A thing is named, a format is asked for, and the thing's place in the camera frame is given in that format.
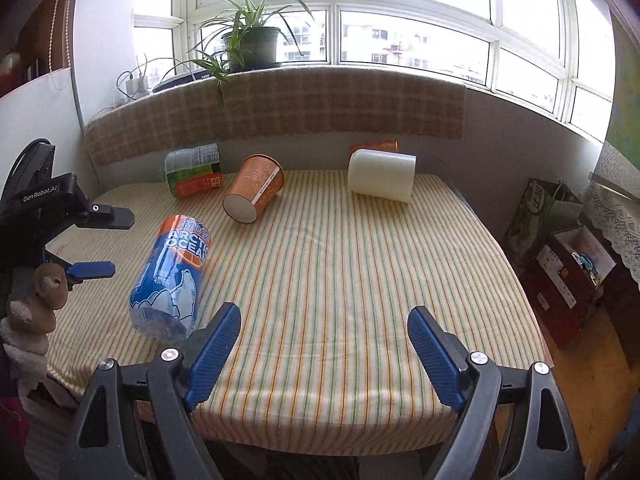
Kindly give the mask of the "left hand in glove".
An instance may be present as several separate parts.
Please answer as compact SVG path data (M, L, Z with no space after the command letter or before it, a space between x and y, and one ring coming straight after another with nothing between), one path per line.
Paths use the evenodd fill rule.
M37 269L13 270L1 340L19 396L27 396L47 378L48 335L56 327L55 311L66 305L67 298L62 266L43 263Z

